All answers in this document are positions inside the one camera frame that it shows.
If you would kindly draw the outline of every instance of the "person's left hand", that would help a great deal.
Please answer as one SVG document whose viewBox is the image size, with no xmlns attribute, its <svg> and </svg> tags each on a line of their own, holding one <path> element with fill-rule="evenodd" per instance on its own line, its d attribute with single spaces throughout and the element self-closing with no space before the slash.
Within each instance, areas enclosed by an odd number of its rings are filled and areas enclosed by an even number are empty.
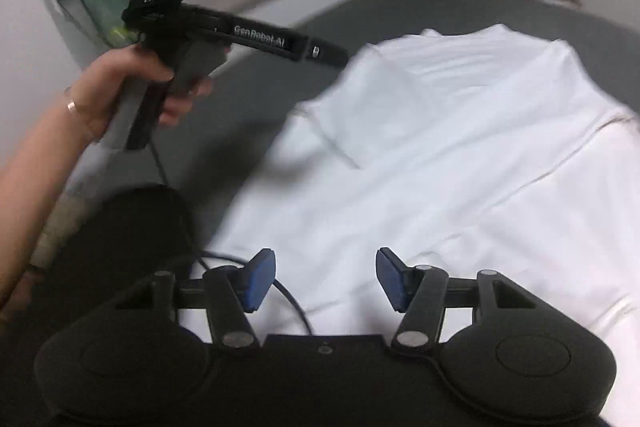
<svg viewBox="0 0 640 427">
<path fill-rule="evenodd" d="M 144 50 L 138 44 L 110 50 L 94 60 L 71 87 L 70 97 L 96 139 L 100 139 L 107 130 L 116 97 L 128 76 L 168 82 L 174 77 L 174 72 L 153 51 Z M 211 87 L 211 79 L 207 77 L 193 88 L 189 96 L 167 97 L 159 122 L 176 125 L 180 117 L 191 110 L 194 97 L 209 94 Z"/>
</svg>

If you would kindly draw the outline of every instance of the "gray table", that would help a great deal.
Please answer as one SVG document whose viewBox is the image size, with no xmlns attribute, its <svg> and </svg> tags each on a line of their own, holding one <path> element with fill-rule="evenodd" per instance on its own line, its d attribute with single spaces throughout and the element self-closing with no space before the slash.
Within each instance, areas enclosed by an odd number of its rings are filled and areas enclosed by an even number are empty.
<svg viewBox="0 0 640 427">
<path fill-rule="evenodd" d="M 564 39 L 591 77 L 640 110 L 640 36 L 580 12 L 532 0 L 348 0 L 300 26 L 356 52 L 434 28 L 464 34 L 496 23 L 545 39 Z M 203 240 L 216 230 L 231 199 L 277 135 L 287 113 L 332 84 L 338 71 L 254 54 L 220 77 L 178 128 L 157 142 L 171 184 L 196 212 Z M 106 190 L 157 182 L 148 152 L 123 155 L 110 169 Z"/>
</svg>

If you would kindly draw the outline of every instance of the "white fabric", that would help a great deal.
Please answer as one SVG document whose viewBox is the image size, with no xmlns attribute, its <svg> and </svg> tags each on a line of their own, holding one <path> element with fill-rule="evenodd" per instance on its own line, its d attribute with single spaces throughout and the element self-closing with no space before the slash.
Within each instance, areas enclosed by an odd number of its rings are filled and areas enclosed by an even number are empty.
<svg viewBox="0 0 640 427">
<path fill-rule="evenodd" d="M 625 427 L 640 423 L 638 222 L 635 115 L 565 42 L 493 26 L 361 50 L 289 118 L 209 246 L 272 248 L 323 334 L 397 326 L 379 247 L 454 277 L 497 269 L 609 343 L 619 377 L 605 418 Z M 469 320 L 451 315 L 444 338 Z M 273 291 L 252 323 L 300 331 Z M 184 324 L 207 336 L 202 314 Z"/>
</svg>

